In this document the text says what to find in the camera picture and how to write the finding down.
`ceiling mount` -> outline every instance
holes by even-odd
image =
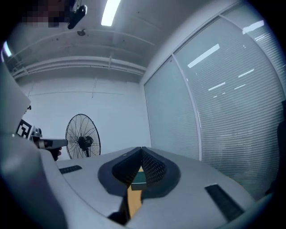
[[[69,30],[73,29],[77,23],[86,15],[88,7],[86,5],[81,5],[81,0],[78,0],[77,7],[75,11],[70,12],[70,21],[67,25]]]
[[[85,36],[85,29],[82,29],[81,31],[77,31],[77,34],[81,37]]]

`black mesh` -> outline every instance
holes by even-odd
[[[150,154],[142,152],[142,168],[146,176],[147,186],[158,183],[166,174],[166,166]]]
[[[128,187],[131,185],[136,174],[141,166],[141,153],[140,151],[127,157],[125,160],[117,163],[112,168],[112,174],[116,179],[126,184]]]

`black vent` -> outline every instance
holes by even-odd
[[[81,170],[82,168],[79,165],[74,165],[66,168],[59,169],[61,174],[71,173],[73,171]]]
[[[142,168],[146,174],[147,186],[152,186],[164,178],[166,165],[146,152],[142,152]]]
[[[205,190],[229,222],[243,214],[241,207],[219,185],[210,185]]]

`fan motor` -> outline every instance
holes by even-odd
[[[90,136],[79,137],[77,142],[82,150],[87,150],[89,147],[91,147],[93,139]]]

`ceiling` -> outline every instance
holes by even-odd
[[[16,78],[72,65],[140,76],[170,34],[207,1],[121,0],[106,27],[101,18],[107,0],[82,0],[88,12],[72,30],[19,24],[7,40],[13,55],[5,61]],[[85,36],[78,35],[81,30]]]

